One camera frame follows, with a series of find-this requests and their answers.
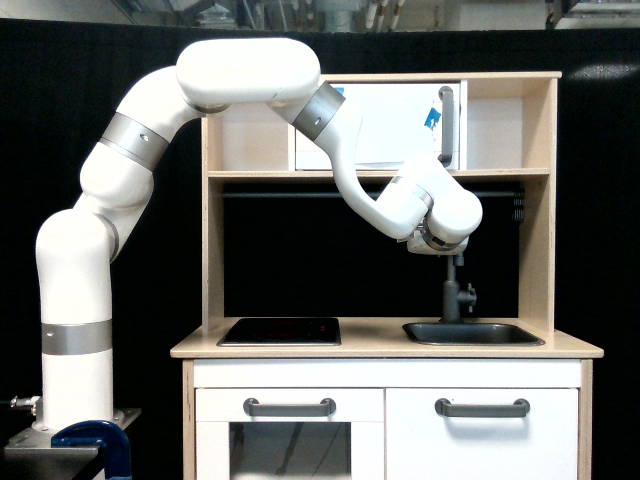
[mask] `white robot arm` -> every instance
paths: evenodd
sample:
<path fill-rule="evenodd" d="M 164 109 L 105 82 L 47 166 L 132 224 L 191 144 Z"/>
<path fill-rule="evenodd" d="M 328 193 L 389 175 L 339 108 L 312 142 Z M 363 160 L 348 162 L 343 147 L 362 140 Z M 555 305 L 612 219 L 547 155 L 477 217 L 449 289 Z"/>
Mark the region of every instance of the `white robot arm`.
<path fill-rule="evenodd" d="M 405 239 L 426 216 L 425 241 L 446 252 L 478 226 L 478 199 L 429 152 L 409 158 L 377 201 L 366 194 L 354 165 L 362 116 L 324 83 L 309 47 L 279 38 L 195 43 L 126 95 L 82 167 L 77 203 L 38 234 L 44 428 L 113 417 L 109 264 L 178 129 L 238 102 L 267 103 L 325 150 L 346 202 L 384 234 Z"/>

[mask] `blue sticker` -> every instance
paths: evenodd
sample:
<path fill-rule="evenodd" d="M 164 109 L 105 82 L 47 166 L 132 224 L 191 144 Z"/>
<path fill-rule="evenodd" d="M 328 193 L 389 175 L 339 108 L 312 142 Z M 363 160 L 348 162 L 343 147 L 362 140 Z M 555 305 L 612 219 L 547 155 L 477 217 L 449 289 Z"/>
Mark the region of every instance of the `blue sticker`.
<path fill-rule="evenodd" d="M 425 127 L 429 127 L 431 130 L 436 128 L 436 125 L 440 121 L 441 116 L 442 114 L 440 112 L 438 112 L 435 108 L 432 108 L 429 112 L 429 115 L 427 115 L 426 122 L 424 122 Z"/>

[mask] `black curtain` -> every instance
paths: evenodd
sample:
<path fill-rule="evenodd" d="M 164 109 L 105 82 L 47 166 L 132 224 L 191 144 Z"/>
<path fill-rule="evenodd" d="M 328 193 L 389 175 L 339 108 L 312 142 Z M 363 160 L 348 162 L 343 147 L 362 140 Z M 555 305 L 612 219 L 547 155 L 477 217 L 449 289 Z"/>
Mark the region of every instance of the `black curtain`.
<path fill-rule="evenodd" d="M 594 478 L 638 476 L 640 31 L 287 35 L 313 48 L 325 73 L 563 73 L 555 321 L 606 351 L 595 362 Z M 35 236 L 77 199 L 82 162 L 120 99 L 196 40 L 247 36 L 255 34 L 0 21 L 0 399 L 41 391 Z M 199 135 L 197 122 L 178 133 L 112 266 L 115 402 L 143 409 L 136 478 L 181 475 L 181 366 L 169 350 L 200 325 Z M 438 314 L 441 259 L 384 243 L 341 201 L 313 202 L 227 202 L 228 315 Z M 517 224 L 510 205 L 487 202 L 460 273 L 478 288 L 478 315 L 512 316 Z M 247 233 L 259 240 L 253 256 L 242 248 Z M 295 265 L 276 261 L 279 252 L 294 252 Z M 283 300 L 269 300 L 270 289 Z"/>

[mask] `ceiling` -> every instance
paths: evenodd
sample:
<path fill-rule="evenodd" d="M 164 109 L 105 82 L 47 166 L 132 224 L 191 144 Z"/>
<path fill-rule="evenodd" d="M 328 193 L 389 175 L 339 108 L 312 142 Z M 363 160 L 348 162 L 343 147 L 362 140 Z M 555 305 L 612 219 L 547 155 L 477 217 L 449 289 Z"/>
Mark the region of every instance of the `ceiling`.
<path fill-rule="evenodd" d="M 0 0 L 0 17 L 354 33 L 541 30 L 637 27 L 640 0 Z"/>

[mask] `black stove top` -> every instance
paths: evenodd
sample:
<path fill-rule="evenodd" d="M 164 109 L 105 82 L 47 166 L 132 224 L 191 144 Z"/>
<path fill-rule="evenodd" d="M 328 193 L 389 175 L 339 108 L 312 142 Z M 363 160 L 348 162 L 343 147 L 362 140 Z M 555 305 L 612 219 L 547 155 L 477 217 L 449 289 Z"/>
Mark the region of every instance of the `black stove top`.
<path fill-rule="evenodd" d="M 241 318 L 218 346 L 336 346 L 341 343 L 337 318 Z"/>

